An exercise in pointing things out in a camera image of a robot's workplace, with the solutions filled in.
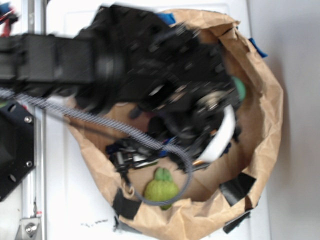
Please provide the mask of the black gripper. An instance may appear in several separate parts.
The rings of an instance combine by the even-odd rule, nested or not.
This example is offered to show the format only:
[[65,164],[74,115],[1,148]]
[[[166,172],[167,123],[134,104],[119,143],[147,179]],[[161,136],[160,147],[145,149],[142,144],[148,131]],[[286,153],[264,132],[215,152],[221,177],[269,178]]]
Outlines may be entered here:
[[237,135],[235,112],[239,93],[227,73],[216,43],[201,43],[192,30],[179,24],[118,25],[112,41],[123,64],[110,105],[128,102],[153,114],[147,134],[160,148],[133,137],[109,147],[116,170],[147,167],[169,157],[179,169],[187,165],[167,146],[186,150],[194,171],[208,167],[228,151]]

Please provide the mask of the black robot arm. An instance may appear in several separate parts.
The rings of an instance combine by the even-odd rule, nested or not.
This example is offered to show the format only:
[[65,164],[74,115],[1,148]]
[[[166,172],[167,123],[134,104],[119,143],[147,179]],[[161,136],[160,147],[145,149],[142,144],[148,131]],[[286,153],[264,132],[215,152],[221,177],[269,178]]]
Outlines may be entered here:
[[0,40],[0,85],[35,97],[75,97],[106,114],[134,103],[131,119],[152,113],[147,134],[186,149],[194,169],[226,154],[241,133],[245,97],[227,73],[219,43],[202,43],[165,14],[101,6],[74,38],[24,34]]

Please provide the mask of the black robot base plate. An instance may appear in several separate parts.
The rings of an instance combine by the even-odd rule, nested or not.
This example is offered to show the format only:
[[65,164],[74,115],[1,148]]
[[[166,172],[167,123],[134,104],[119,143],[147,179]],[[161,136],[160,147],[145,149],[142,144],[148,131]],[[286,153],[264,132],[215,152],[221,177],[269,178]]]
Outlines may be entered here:
[[0,200],[35,167],[34,117],[17,101],[0,104]]

